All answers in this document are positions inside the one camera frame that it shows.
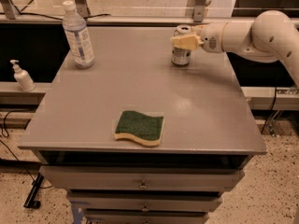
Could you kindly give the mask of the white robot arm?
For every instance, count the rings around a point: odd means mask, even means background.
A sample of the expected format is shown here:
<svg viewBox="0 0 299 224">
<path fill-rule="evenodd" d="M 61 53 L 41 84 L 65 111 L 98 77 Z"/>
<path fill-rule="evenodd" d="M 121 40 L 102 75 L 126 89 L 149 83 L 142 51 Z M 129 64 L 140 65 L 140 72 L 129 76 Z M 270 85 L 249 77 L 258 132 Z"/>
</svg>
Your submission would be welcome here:
<svg viewBox="0 0 299 224">
<path fill-rule="evenodd" d="M 268 10 L 254 21 L 223 21 L 192 26 L 185 35 L 174 35 L 178 49 L 201 47 L 210 53 L 232 52 L 244 59 L 272 63 L 280 61 L 299 86 L 299 32 L 284 13 Z"/>
</svg>

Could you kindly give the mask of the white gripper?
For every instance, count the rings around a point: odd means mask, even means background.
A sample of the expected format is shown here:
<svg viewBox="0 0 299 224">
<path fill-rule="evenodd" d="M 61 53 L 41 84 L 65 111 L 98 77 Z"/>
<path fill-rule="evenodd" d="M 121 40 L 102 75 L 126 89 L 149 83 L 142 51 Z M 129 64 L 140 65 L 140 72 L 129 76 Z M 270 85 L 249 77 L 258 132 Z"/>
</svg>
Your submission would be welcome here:
<svg viewBox="0 0 299 224">
<path fill-rule="evenodd" d="M 224 27 L 224 22 L 191 26 L 193 32 L 201 32 L 201 37 L 195 34 L 177 35 L 171 38 L 171 44 L 178 49 L 195 50 L 202 46 L 206 52 L 221 53 L 223 52 L 221 42 Z"/>
</svg>

